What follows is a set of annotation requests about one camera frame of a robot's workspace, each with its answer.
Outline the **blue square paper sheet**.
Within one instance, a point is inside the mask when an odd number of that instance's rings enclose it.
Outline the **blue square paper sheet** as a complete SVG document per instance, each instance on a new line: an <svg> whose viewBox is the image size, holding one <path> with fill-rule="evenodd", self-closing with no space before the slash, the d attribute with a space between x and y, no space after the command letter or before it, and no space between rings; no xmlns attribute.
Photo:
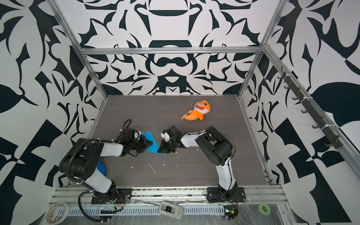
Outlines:
<svg viewBox="0 0 360 225"><path fill-rule="evenodd" d="M158 153L159 146L158 146L157 142L155 141L152 133L150 131L147 133L142 132L142 136L144 136L147 141L151 142L146 145L145 150L148 152L152 152L152 153L161 155L161 153Z"/></svg>

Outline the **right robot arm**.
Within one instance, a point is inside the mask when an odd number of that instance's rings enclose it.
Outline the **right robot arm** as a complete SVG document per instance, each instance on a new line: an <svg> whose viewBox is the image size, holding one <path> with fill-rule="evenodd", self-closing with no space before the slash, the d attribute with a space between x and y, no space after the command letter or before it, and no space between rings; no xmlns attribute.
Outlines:
<svg viewBox="0 0 360 225"><path fill-rule="evenodd" d="M235 148L225 134L213 126L199 132L182 133L174 125L161 133L163 138L158 153L176 152L176 149L198 147L207 159L216 166L220 190L232 197L237 190L237 181L232 171Z"/></svg>

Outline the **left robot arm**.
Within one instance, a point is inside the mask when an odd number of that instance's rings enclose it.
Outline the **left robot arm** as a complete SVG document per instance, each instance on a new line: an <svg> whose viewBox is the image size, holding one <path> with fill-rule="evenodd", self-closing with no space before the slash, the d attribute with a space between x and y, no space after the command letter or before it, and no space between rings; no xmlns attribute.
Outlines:
<svg viewBox="0 0 360 225"><path fill-rule="evenodd" d="M133 157L152 147L154 142L144 134L130 127L132 120L124 122L120 134L112 140L80 138L59 164L59 171L69 181L79 183L88 190L113 197L117 195L116 183L99 169L103 157Z"/></svg>

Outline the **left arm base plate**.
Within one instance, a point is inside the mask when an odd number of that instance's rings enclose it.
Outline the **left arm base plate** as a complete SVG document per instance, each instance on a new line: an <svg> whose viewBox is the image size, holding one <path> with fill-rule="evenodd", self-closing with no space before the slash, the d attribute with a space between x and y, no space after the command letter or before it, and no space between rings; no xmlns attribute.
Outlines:
<svg viewBox="0 0 360 225"><path fill-rule="evenodd" d="M107 193L99 193L95 191L91 203L105 204L112 201L115 204L122 204L131 199L132 191L133 189L131 188L113 188L110 189Z"/></svg>

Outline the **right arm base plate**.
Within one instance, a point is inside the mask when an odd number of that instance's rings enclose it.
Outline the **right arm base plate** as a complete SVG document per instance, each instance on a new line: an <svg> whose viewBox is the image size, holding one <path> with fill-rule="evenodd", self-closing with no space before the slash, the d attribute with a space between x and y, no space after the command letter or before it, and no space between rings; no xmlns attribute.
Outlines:
<svg viewBox="0 0 360 225"><path fill-rule="evenodd" d="M231 203L244 203L246 199L243 187L234 186L229 191L226 191L221 187L208 187L206 191L206 199L210 203L222 203L227 201Z"/></svg>

